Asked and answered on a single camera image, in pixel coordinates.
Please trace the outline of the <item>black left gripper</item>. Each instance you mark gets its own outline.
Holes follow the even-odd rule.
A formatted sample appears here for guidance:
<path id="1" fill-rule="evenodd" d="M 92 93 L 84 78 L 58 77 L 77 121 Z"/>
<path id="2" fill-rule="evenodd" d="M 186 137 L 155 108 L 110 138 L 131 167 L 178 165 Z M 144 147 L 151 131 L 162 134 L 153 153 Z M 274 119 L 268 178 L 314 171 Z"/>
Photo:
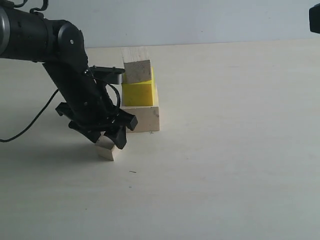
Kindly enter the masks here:
<path id="1" fill-rule="evenodd" d="M 85 136 L 93 144 L 101 132 L 122 150 L 127 144 L 127 129 L 138 124 L 135 115 L 115 106 L 107 95 L 99 92 L 62 92 L 64 102 L 56 107 L 60 116 L 69 119 L 68 127 Z"/>

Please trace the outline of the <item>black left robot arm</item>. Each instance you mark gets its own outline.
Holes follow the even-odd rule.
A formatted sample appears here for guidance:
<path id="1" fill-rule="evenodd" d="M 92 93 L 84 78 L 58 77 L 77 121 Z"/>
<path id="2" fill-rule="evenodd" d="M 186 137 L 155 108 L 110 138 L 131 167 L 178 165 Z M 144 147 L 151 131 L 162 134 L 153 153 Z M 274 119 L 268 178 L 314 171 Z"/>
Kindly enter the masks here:
<path id="1" fill-rule="evenodd" d="M 10 0 L 0 3 L 0 56 L 3 59 L 41 63 L 61 93 L 64 102 L 56 107 L 69 119 L 69 128 L 96 143 L 109 138 L 119 149 L 127 143 L 127 130 L 138 124 L 135 115 L 113 103 L 107 87 L 115 88 L 125 70 L 89 66 L 84 36 L 67 20 L 49 20 L 42 7 L 22 11 Z"/>

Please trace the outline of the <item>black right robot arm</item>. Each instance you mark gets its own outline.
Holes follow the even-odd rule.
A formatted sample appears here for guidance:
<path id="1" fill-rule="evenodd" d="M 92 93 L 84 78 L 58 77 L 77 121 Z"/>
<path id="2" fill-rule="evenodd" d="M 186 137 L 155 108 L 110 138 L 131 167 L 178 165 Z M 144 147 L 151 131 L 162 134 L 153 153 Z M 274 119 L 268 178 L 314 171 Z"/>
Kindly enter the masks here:
<path id="1" fill-rule="evenodd" d="M 309 29 L 312 33 L 320 33 L 320 4 L 316 4 L 309 9 Z"/>

